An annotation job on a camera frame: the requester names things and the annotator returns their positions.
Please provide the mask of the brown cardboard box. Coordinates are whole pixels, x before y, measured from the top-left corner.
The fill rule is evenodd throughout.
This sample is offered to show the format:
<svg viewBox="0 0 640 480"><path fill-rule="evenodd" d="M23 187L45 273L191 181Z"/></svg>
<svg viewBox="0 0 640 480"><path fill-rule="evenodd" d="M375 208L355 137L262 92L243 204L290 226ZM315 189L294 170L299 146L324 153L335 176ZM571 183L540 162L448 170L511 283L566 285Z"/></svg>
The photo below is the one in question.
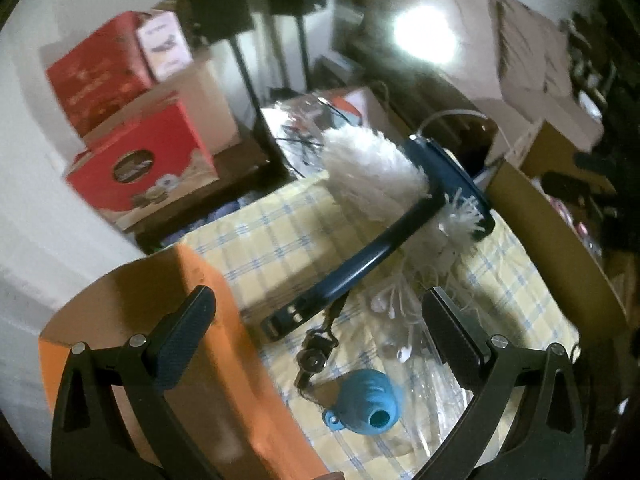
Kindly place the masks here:
<svg viewBox="0 0 640 480"><path fill-rule="evenodd" d="M205 51L195 55L187 68L156 84L107 118L84 136L82 142L88 148L119 125L149 113L157 103L171 96L181 102L186 116L213 155L240 142L239 128L218 82L213 57Z"/></svg>
<svg viewBox="0 0 640 480"><path fill-rule="evenodd" d="M503 160L485 195L510 226L563 315L589 348L628 332L623 306L596 259L544 194Z"/></svg>

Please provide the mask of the dark blue duster handle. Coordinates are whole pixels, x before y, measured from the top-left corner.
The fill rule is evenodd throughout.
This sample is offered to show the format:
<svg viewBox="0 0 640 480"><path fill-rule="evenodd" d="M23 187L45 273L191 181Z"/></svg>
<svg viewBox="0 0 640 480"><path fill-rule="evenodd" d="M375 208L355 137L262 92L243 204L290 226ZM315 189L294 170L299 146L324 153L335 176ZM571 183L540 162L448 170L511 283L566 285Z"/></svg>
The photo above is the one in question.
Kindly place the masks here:
<svg viewBox="0 0 640 480"><path fill-rule="evenodd" d="M268 339L278 341L302 326L347 294L376 266L435 217L451 198L456 206L470 200L480 213L480 225L471 240L479 242L495 229L491 206L469 174L433 139L413 136L404 144L404 153L414 166L425 171L434 190L432 198L422 198L399 220L359 252L343 262L319 283L292 302L268 315L260 324Z"/></svg>

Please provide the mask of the red gift box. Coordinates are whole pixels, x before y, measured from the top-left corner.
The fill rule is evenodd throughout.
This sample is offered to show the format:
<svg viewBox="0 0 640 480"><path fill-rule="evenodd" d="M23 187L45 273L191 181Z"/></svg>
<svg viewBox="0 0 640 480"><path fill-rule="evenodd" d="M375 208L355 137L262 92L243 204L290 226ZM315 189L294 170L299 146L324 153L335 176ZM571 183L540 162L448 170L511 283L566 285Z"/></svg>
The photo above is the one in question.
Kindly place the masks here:
<svg viewBox="0 0 640 480"><path fill-rule="evenodd" d="M66 182L125 232L218 180L210 151L178 94L152 103L77 157Z"/></svg>
<svg viewBox="0 0 640 480"><path fill-rule="evenodd" d="M78 136L154 86L137 36L141 24L138 12L118 14L47 69L58 104Z"/></svg>

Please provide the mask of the blue silicone funnel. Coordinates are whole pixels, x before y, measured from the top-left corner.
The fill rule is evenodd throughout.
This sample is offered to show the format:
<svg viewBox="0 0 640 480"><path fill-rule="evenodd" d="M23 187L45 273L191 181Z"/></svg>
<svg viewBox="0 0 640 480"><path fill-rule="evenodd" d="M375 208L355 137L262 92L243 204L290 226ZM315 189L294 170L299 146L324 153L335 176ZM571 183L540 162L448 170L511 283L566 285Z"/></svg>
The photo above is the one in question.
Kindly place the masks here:
<svg viewBox="0 0 640 480"><path fill-rule="evenodd" d="M386 374L355 370L344 378L335 403L322 419L332 431L377 436L393 428L401 414L401 392Z"/></svg>

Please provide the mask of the white earphones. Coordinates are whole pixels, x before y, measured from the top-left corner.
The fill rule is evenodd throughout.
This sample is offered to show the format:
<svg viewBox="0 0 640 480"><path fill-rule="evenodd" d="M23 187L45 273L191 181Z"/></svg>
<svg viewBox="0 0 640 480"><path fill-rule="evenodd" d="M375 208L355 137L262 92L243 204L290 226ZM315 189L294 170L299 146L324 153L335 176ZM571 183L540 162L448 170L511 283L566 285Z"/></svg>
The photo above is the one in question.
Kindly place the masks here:
<svg viewBox="0 0 640 480"><path fill-rule="evenodd" d="M359 296L384 372L401 392L402 420L411 441L434 450L446 439L471 400L436 348L434 330L422 318L422 298L439 286L470 320L480 322L473 295L450 273L404 260L396 272Z"/></svg>

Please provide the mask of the orange cardboard box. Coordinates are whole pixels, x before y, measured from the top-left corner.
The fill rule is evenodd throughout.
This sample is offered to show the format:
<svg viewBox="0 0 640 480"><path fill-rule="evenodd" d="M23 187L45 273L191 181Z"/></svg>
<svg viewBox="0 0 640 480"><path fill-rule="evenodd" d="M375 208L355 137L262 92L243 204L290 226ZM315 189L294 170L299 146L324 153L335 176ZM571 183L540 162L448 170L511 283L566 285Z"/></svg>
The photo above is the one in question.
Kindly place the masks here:
<svg viewBox="0 0 640 480"><path fill-rule="evenodd" d="M221 273L177 245L98 278L38 338L57 479L325 479Z"/></svg>

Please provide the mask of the red gift box lower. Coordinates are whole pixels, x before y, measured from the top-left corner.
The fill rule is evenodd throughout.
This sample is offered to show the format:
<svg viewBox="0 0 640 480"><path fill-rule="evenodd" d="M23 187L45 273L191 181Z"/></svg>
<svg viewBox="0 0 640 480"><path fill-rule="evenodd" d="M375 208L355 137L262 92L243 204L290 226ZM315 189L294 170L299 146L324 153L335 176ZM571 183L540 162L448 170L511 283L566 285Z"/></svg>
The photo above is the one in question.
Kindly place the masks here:
<svg viewBox="0 0 640 480"><path fill-rule="evenodd" d="M66 182L125 232L218 180L210 151L178 94L152 103L77 157Z"/></svg>

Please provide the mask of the brown cardboard box right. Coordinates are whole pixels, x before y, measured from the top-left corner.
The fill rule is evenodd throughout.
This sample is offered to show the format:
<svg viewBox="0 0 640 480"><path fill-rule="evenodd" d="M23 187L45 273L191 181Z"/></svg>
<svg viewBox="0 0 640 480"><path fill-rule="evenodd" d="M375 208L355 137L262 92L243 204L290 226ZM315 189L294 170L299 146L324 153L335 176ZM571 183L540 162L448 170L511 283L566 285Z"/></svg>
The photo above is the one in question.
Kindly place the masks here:
<svg viewBox="0 0 640 480"><path fill-rule="evenodd" d="M596 259L544 194L503 160L485 195L510 226L563 315L589 348L628 332L623 306Z"/></svg>

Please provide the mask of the brown cardboard box behind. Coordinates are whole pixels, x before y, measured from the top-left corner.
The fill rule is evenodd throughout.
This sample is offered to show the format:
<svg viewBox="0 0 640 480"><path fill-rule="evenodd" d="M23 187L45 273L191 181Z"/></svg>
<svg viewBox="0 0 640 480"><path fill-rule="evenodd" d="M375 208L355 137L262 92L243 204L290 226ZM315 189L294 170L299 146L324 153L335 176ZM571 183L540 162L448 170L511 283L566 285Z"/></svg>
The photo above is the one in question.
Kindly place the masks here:
<svg viewBox="0 0 640 480"><path fill-rule="evenodd" d="M218 82L213 57L205 51L195 55L187 68L156 84L107 118L84 136L82 142L88 148L119 125L149 113L157 103L171 96L181 102L186 116L213 155L240 142L239 128Z"/></svg>

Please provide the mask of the red gift box upper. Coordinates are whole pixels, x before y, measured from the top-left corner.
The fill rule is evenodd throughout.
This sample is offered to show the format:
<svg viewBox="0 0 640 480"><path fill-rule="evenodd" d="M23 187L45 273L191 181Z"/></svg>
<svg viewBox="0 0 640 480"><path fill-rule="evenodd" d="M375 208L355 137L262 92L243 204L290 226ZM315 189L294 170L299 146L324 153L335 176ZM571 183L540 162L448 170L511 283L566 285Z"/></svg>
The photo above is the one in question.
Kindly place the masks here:
<svg viewBox="0 0 640 480"><path fill-rule="evenodd" d="M118 14L47 69L58 104L78 136L154 86L137 36L141 24L138 12Z"/></svg>

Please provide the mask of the pink white small box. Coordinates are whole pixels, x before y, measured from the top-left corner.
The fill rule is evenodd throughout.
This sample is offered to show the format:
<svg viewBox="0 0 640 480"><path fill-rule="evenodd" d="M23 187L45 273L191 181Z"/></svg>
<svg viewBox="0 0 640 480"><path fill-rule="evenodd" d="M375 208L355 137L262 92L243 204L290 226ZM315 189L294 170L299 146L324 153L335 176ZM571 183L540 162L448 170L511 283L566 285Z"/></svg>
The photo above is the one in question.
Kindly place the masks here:
<svg viewBox="0 0 640 480"><path fill-rule="evenodd" d="M171 11L153 14L136 30L146 64L155 80L163 82L193 64L177 15Z"/></svg>

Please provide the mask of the dark wooden side table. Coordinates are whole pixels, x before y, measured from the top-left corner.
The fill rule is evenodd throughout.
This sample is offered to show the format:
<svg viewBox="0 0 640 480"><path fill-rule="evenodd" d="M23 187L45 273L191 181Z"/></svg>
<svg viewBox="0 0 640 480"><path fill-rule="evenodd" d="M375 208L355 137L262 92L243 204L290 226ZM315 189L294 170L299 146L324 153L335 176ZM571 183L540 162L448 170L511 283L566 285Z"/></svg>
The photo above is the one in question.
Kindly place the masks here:
<svg viewBox="0 0 640 480"><path fill-rule="evenodd" d="M258 200L290 183L283 156L261 120L239 144L215 158L219 179L154 212L127 231L127 237L147 255L172 236L181 236L243 197Z"/></svg>

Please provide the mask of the black speaker left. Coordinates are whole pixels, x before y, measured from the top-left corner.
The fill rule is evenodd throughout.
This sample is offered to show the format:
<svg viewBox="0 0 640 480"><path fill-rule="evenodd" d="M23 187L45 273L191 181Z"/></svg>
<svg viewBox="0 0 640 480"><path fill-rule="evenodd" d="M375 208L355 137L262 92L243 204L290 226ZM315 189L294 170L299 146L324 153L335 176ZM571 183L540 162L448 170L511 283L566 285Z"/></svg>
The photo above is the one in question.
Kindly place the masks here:
<svg viewBox="0 0 640 480"><path fill-rule="evenodd" d="M247 0L190 0L193 18L209 44L254 28Z"/></svg>

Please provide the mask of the yellow plaid bed sheet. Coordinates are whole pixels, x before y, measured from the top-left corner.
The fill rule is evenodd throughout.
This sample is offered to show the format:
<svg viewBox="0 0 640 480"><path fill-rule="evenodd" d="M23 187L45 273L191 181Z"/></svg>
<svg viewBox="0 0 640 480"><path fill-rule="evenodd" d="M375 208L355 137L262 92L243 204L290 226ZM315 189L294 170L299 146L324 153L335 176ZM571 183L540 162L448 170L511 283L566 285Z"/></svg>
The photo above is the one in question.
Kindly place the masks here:
<svg viewBox="0 0 640 480"><path fill-rule="evenodd" d="M396 252L349 295L334 332L340 344L308 393L294 385L304 332L269 342L260 322L373 240L380 226L335 198L325 176L291 183L189 232L183 244L224 274L259 356L308 442L331 470L349 479L408 479L426 462L470 400L447 367L426 354L420 333L405 326L406 300L442 286L492 334L525 348L557 342L572 348L567 321L536 266L503 220L450 271ZM322 420L342 377L373 368L402 389L406 414L374 437L333 431Z"/></svg>

